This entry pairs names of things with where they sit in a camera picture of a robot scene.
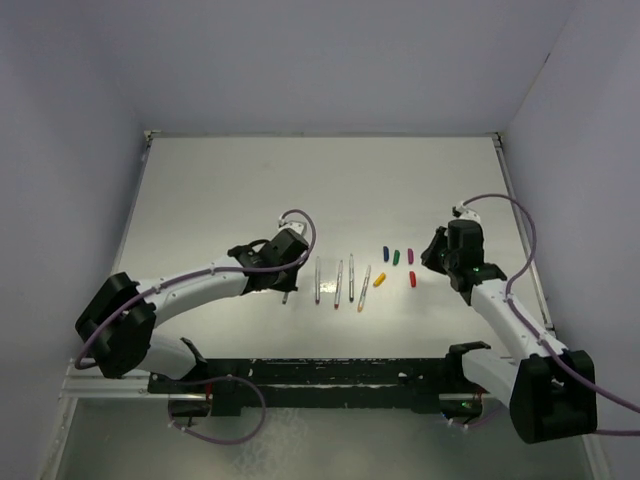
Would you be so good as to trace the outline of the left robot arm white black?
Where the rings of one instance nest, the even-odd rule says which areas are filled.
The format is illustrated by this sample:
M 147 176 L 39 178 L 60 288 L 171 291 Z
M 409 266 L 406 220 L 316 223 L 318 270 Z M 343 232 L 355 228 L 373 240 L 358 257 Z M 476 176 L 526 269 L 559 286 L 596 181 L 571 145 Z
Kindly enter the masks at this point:
M 172 278 L 110 276 L 76 321 L 83 341 L 76 369 L 98 368 L 109 379 L 139 369 L 171 379 L 184 392 L 198 390 L 208 374 L 205 359 L 192 340 L 166 336 L 159 326 L 217 300 L 295 290 L 297 273 L 315 243 L 286 226 L 270 240 L 237 245 L 210 264 Z

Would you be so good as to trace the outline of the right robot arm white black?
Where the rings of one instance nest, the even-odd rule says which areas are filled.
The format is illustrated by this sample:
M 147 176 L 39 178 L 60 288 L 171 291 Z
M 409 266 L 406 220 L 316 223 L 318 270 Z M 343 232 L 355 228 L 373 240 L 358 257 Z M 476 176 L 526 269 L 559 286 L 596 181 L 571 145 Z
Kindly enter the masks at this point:
M 485 345 L 456 345 L 445 366 L 456 391 L 474 384 L 496 397 L 527 444 L 591 434 L 598 426 L 595 366 L 583 350 L 571 351 L 507 290 L 507 277 L 484 259 L 481 225 L 454 219 L 437 228 L 421 255 L 427 269 L 446 276 L 451 288 L 493 329 L 510 357 Z

